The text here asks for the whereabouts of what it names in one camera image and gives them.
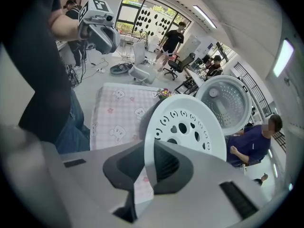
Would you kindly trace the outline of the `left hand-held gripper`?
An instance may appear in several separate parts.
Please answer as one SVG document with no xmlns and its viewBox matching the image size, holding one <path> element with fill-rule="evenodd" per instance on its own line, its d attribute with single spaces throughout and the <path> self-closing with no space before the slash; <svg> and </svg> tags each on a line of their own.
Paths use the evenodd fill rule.
<svg viewBox="0 0 304 228">
<path fill-rule="evenodd" d="M 113 28 L 114 13 L 103 0 L 88 0 L 78 14 L 78 38 L 87 38 L 86 28 L 90 28 L 90 40 L 102 54 L 116 51 L 120 44 L 120 34 Z"/>
</svg>

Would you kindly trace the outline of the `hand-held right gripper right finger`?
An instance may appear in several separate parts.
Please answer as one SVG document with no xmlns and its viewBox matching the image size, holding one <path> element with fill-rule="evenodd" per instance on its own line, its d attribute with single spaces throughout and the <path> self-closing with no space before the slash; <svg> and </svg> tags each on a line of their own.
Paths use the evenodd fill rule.
<svg viewBox="0 0 304 228">
<path fill-rule="evenodd" d="M 268 200 L 261 187 L 218 157 L 156 140 L 145 147 L 154 197 L 139 228 L 260 228 L 287 197 Z"/>
</svg>

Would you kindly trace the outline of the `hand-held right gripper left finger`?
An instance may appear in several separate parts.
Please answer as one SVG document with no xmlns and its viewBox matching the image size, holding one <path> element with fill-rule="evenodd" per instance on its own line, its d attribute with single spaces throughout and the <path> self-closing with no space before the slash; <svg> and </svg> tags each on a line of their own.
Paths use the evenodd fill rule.
<svg viewBox="0 0 304 228">
<path fill-rule="evenodd" d="M 55 202 L 54 228 L 145 228 L 145 205 L 134 203 L 134 179 L 143 170 L 143 142 L 60 155 L 42 144 Z"/>
</svg>

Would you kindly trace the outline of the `white perforated steamer tray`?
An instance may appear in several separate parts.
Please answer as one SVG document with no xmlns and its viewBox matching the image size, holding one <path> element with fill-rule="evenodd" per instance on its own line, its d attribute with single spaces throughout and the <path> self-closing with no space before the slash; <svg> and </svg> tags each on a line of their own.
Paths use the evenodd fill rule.
<svg viewBox="0 0 304 228">
<path fill-rule="evenodd" d="M 158 102 L 151 115 L 144 138 L 144 163 L 151 185 L 157 183 L 154 142 L 176 141 L 176 146 L 226 160 L 222 128 L 213 112 L 190 95 L 173 95 Z"/>
</svg>

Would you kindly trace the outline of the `person's left forearm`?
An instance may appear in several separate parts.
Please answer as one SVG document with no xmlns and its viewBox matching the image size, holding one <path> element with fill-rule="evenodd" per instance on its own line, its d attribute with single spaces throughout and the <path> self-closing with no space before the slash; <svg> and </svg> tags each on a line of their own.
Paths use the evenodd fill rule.
<svg viewBox="0 0 304 228">
<path fill-rule="evenodd" d="M 48 23 L 56 40 L 73 41 L 78 39 L 78 20 L 63 14 L 62 9 L 51 12 Z"/>
</svg>

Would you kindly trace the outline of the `black framed window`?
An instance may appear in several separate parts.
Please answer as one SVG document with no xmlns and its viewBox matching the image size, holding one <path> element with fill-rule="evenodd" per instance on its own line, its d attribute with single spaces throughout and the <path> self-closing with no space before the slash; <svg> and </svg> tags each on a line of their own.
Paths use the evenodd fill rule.
<svg viewBox="0 0 304 228">
<path fill-rule="evenodd" d="M 115 28 L 122 35 L 136 38 L 157 37 L 163 39 L 165 33 L 191 21 L 177 10 L 157 0 L 122 0 Z"/>
</svg>

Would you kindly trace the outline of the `person's blue jeans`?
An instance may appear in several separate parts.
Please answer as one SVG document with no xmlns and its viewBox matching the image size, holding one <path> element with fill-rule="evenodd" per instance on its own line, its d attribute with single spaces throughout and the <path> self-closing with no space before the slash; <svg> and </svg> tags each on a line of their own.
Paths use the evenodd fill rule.
<svg viewBox="0 0 304 228">
<path fill-rule="evenodd" d="M 70 99 L 68 120 L 55 143 L 59 154 L 90 150 L 90 129 L 84 124 L 84 113 L 73 89 Z"/>
</svg>

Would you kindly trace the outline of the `pink checked tablecloth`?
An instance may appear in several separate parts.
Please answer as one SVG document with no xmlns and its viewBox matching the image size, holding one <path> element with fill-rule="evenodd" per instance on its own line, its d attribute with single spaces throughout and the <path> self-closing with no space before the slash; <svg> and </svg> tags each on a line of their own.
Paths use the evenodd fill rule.
<svg viewBox="0 0 304 228">
<path fill-rule="evenodd" d="M 139 141 L 141 119 L 159 101 L 157 91 L 151 86 L 105 83 L 92 111 L 91 150 Z"/>
</svg>

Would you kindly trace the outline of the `person's black shirt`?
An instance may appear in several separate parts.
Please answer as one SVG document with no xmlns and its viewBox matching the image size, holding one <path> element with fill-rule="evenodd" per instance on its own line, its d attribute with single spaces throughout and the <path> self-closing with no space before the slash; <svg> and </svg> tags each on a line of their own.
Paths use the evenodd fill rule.
<svg viewBox="0 0 304 228">
<path fill-rule="evenodd" d="M 55 143 L 70 112 L 70 82 L 49 18 L 60 0 L 12 0 L 2 11 L 0 40 L 26 82 L 35 91 L 19 125 L 40 140 Z"/>
</svg>

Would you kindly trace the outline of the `black mesh office chair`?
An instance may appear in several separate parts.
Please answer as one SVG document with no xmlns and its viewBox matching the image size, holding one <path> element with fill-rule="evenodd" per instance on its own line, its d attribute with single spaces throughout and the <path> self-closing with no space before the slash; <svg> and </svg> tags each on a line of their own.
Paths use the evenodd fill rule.
<svg viewBox="0 0 304 228">
<path fill-rule="evenodd" d="M 195 54 L 194 53 L 190 53 L 184 60 L 180 61 L 179 59 L 176 59 L 176 61 L 173 60 L 169 60 L 168 61 L 168 65 L 170 67 L 170 69 L 164 68 L 164 70 L 166 70 L 167 72 L 164 73 L 164 75 L 166 74 L 171 74 L 172 75 L 172 80 L 174 81 L 178 75 L 176 74 L 176 72 L 178 73 L 182 73 L 183 70 L 189 66 L 190 63 L 192 63 L 195 59 Z"/>
</svg>

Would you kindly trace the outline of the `potted purple flowers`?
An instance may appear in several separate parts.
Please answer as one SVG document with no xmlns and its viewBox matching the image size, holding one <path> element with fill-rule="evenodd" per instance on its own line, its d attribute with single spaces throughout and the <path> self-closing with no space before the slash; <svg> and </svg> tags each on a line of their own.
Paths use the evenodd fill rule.
<svg viewBox="0 0 304 228">
<path fill-rule="evenodd" d="M 159 97 L 159 99 L 165 99 L 172 95 L 172 92 L 167 88 L 159 88 L 157 90 L 156 96 Z"/>
</svg>

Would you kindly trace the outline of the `white locker cabinet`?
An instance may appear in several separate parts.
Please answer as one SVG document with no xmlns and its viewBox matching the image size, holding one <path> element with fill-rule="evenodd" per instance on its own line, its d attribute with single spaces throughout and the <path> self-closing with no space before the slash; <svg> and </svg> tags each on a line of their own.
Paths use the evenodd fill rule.
<svg viewBox="0 0 304 228">
<path fill-rule="evenodd" d="M 197 39 L 196 36 L 190 34 L 186 42 L 184 43 L 180 56 L 182 59 L 185 59 L 190 53 L 194 53 L 201 42 Z"/>
</svg>

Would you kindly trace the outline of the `dark blue rice cooker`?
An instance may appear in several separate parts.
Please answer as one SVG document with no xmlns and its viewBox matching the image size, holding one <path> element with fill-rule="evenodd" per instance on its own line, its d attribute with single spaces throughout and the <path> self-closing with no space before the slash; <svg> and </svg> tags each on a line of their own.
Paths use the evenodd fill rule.
<svg viewBox="0 0 304 228">
<path fill-rule="evenodd" d="M 209 79 L 201 85 L 193 97 L 202 101 L 213 112 L 224 136 L 235 134 L 249 120 L 252 106 L 251 96 L 247 87 L 235 77 L 221 75 Z M 150 109 L 155 109 L 158 102 Z M 141 140 L 145 138 L 150 118 L 151 115 L 145 113 L 141 119 Z M 176 143 L 173 139 L 169 139 L 168 142 Z"/>
</svg>

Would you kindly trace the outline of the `white desk black legs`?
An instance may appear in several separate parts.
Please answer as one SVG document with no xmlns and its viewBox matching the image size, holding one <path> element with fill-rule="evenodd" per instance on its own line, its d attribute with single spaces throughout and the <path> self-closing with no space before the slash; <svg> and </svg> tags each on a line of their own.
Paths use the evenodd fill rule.
<svg viewBox="0 0 304 228">
<path fill-rule="evenodd" d="M 200 78 L 199 75 L 196 73 L 192 72 L 190 69 L 186 69 L 187 74 L 194 80 L 198 88 L 201 87 L 201 85 L 204 83 L 204 80 Z"/>
</svg>

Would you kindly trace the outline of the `ceiling strip light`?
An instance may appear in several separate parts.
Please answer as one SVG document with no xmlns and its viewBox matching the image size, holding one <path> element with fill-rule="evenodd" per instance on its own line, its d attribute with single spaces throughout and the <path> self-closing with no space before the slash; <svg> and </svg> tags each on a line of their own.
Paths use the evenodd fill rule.
<svg viewBox="0 0 304 228">
<path fill-rule="evenodd" d="M 210 19 L 210 17 L 197 5 L 193 5 L 193 8 L 214 28 L 216 29 L 217 26 L 214 22 Z"/>
</svg>

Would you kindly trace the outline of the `black metal railing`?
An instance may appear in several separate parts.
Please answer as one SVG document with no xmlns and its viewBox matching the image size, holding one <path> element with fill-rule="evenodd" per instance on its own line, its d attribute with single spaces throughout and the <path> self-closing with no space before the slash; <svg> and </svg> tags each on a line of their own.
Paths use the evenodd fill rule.
<svg viewBox="0 0 304 228">
<path fill-rule="evenodd" d="M 234 68 L 240 73 L 240 77 L 244 80 L 244 82 L 247 83 L 248 86 L 251 88 L 253 95 L 256 97 L 259 105 L 262 108 L 264 116 L 270 116 L 272 112 L 269 107 L 269 104 L 255 80 L 239 62 L 235 64 Z"/>
</svg>

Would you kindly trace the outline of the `ceiling light panel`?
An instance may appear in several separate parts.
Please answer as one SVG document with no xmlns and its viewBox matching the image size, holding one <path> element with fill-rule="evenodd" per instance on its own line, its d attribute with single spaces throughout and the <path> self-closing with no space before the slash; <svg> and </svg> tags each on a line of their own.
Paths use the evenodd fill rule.
<svg viewBox="0 0 304 228">
<path fill-rule="evenodd" d="M 292 44 L 289 42 L 288 39 L 284 39 L 278 58 L 273 68 L 273 73 L 276 77 L 280 76 L 280 74 L 288 64 L 293 53 L 294 53 L 294 47 L 292 46 Z"/>
</svg>

